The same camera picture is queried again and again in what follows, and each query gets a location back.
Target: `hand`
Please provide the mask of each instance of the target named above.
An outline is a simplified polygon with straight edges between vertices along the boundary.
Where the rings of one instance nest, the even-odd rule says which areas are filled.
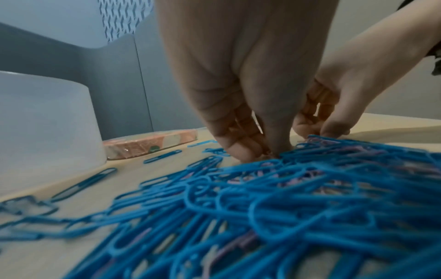
[[[294,131],[347,135],[368,104],[441,40],[441,1],[420,0],[358,35],[322,62]]]
[[[156,1],[174,75],[233,157],[247,162],[291,148],[291,125],[320,63],[337,3]]]

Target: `wooden table surface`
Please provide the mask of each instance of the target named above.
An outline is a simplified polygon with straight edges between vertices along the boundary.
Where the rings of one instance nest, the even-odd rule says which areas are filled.
[[[351,130],[349,138],[441,152],[441,120],[364,114],[357,126]],[[199,142],[209,139],[212,139],[212,136],[208,131],[199,130]],[[292,134],[292,144],[296,144],[300,140],[299,136]],[[103,167],[81,176],[0,197],[0,200],[26,194],[33,194],[39,199],[47,199],[101,170],[109,167],[118,168],[117,174],[58,203],[60,210],[52,215],[55,217],[85,216],[108,208],[115,196],[137,189],[138,184],[142,181],[182,170],[188,164],[207,157],[209,154],[201,152],[208,147],[215,148],[218,145],[211,143],[187,148],[185,144],[139,158],[109,161]],[[181,149],[182,153],[148,165],[143,164],[145,159],[176,149]],[[228,157],[224,159],[221,166],[233,164],[238,164],[238,162]],[[10,219],[10,216],[0,213],[0,224]],[[60,279],[99,244],[111,230],[112,227],[104,227],[87,236],[72,240],[43,239],[31,242],[0,242],[0,249],[2,249],[0,278]],[[303,265],[300,271],[302,275],[299,275],[298,278],[325,278],[337,259],[338,256],[331,251],[321,254],[319,258],[312,259]]]

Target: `patterned panel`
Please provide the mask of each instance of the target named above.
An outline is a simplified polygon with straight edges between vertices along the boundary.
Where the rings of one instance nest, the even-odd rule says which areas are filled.
[[[134,34],[138,24],[151,13],[153,0],[98,0],[108,42]]]

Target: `white plastic container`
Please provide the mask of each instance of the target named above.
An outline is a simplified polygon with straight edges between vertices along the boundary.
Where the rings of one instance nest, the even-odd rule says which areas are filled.
[[[0,71],[0,195],[105,163],[86,86]]]

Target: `gray partition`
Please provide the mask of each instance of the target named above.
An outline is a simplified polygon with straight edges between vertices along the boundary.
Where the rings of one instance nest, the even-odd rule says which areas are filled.
[[[153,131],[133,35],[98,49],[0,23],[0,70],[89,87],[103,140]]]
[[[135,32],[139,64],[155,131],[199,128],[203,124],[184,100],[167,64],[155,13]]]

